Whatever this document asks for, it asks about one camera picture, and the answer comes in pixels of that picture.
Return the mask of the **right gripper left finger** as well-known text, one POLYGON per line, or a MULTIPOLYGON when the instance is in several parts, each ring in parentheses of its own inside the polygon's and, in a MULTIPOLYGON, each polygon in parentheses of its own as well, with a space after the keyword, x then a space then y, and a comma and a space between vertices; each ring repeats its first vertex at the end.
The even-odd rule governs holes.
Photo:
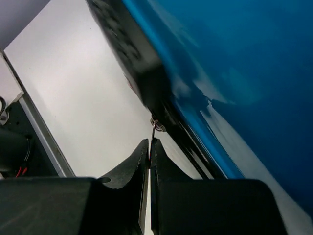
POLYGON ((149 141, 102 177, 0 182, 3 235, 141 235, 145 229, 149 141))

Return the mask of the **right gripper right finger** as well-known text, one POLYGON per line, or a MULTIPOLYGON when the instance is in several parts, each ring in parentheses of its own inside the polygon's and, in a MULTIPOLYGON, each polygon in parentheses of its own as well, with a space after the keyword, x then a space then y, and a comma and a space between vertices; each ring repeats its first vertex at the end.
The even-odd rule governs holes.
POLYGON ((313 221, 285 193, 255 179, 193 179, 151 144, 156 235, 310 235, 313 221))

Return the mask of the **metal zipper pull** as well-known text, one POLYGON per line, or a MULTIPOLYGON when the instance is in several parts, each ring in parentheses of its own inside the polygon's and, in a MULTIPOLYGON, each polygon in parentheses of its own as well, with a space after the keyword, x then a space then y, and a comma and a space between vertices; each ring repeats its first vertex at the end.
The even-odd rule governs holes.
POLYGON ((166 132, 166 128, 164 127, 164 125, 158 119, 155 119, 153 116, 151 116, 151 118, 150 118, 150 123, 152 125, 152 137, 151 137, 151 140, 154 139, 156 131, 158 131, 158 132, 166 132))

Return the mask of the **blue hard-shell suitcase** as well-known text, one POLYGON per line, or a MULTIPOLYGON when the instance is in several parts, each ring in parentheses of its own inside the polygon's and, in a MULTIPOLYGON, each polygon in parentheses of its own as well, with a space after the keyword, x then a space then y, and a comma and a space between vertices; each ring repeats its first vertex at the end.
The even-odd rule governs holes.
POLYGON ((267 173, 313 212, 310 0, 89 0, 131 87, 228 178, 267 173))

